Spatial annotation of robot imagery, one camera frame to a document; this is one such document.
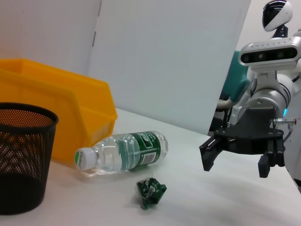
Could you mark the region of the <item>clear water bottle green label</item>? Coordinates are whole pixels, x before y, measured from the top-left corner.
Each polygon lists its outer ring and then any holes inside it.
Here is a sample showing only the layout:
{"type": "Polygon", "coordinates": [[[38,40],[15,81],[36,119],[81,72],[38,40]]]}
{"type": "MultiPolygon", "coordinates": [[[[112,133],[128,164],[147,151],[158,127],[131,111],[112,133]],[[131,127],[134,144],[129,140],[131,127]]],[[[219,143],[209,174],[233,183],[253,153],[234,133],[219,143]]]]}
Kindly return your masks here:
{"type": "Polygon", "coordinates": [[[166,137],[157,131],[116,134],[92,147],[76,151],[78,170],[99,169],[108,172],[132,170],[163,160],[168,153],[166,137]]]}

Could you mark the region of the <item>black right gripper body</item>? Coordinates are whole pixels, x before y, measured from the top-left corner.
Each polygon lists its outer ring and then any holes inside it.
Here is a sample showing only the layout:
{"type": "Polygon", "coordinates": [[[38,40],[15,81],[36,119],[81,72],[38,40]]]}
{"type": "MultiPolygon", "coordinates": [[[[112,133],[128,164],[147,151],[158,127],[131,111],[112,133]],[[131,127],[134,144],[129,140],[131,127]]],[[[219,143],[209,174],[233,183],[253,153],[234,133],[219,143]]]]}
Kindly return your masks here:
{"type": "Polygon", "coordinates": [[[284,152],[284,132],[271,127],[276,115],[274,108],[247,109],[235,125],[214,131],[214,137],[221,139],[223,150],[237,154],[284,152]]]}

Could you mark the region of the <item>white black robot head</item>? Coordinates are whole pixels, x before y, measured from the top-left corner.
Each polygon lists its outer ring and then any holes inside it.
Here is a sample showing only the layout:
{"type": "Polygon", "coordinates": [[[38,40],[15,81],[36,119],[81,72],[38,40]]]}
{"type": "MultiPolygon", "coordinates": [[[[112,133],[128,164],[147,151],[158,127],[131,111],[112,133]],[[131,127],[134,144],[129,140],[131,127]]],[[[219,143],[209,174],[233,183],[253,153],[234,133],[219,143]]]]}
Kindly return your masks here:
{"type": "Polygon", "coordinates": [[[262,26],[266,32],[275,30],[272,39],[287,38],[286,23],[293,17],[293,7],[287,0],[272,0],[268,2],[262,13],[262,26]]]}

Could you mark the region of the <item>yellow plastic storage bin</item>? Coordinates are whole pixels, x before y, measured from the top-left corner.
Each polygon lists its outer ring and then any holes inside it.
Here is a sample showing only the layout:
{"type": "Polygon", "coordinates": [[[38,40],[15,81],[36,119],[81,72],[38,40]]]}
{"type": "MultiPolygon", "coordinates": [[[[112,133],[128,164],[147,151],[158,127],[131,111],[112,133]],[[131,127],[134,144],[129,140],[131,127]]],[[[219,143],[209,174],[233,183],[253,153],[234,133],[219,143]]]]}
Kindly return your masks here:
{"type": "Polygon", "coordinates": [[[26,59],[0,59],[0,102],[54,112],[59,122],[52,159],[68,166],[77,149],[110,136],[118,117],[106,82],[26,59]]]}

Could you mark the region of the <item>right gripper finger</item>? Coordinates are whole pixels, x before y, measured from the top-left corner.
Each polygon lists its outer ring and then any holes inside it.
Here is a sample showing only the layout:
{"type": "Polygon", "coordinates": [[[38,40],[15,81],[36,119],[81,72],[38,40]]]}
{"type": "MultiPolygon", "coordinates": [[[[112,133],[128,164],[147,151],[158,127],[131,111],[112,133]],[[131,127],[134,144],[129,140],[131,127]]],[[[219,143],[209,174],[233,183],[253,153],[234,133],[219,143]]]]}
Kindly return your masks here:
{"type": "Polygon", "coordinates": [[[217,156],[226,148],[225,137],[210,137],[199,149],[204,171],[210,171],[217,156]]]}
{"type": "Polygon", "coordinates": [[[260,178],[267,178],[271,167],[276,165],[279,167],[285,166],[284,151],[285,147],[282,138],[267,141],[263,155],[258,161],[260,178]]]}

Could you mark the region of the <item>green plastic wrapper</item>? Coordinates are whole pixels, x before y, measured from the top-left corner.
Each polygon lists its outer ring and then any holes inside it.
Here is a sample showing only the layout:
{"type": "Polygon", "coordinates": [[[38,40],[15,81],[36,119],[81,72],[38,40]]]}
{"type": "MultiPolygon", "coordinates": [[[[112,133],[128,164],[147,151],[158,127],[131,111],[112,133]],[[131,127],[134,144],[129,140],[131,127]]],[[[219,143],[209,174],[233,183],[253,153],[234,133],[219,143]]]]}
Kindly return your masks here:
{"type": "Polygon", "coordinates": [[[141,208],[143,210],[157,205],[167,190],[166,185],[159,183],[155,178],[140,180],[136,186],[142,199],[141,208]]]}

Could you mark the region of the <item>black mesh pen holder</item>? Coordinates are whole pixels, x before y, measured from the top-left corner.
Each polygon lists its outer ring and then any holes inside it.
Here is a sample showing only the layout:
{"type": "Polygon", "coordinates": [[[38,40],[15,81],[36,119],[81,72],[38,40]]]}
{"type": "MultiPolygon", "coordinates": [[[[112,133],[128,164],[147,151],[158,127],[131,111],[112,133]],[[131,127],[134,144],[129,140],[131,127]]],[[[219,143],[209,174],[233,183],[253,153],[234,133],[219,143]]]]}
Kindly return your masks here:
{"type": "Polygon", "coordinates": [[[0,103],[0,215],[29,212],[42,203],[58,122],[42,107],[0,103]]]}

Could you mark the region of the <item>teal chair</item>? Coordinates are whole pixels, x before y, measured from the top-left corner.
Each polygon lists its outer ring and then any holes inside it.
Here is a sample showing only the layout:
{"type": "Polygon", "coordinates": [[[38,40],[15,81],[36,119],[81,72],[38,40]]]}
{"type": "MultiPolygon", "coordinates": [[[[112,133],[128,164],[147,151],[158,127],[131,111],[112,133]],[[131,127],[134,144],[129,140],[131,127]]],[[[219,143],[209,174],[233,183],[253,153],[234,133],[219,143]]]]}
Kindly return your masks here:
{"type": "Polygon", "coordinates": [[[237,104],[248,88],[250,81],[247,79],[248,67],[239,63],[239,51],[235,50],[228,70],[228,74],[218,100],[217,110],[224,110],[222,127],[228,122],[228,111],[237,104]]]}

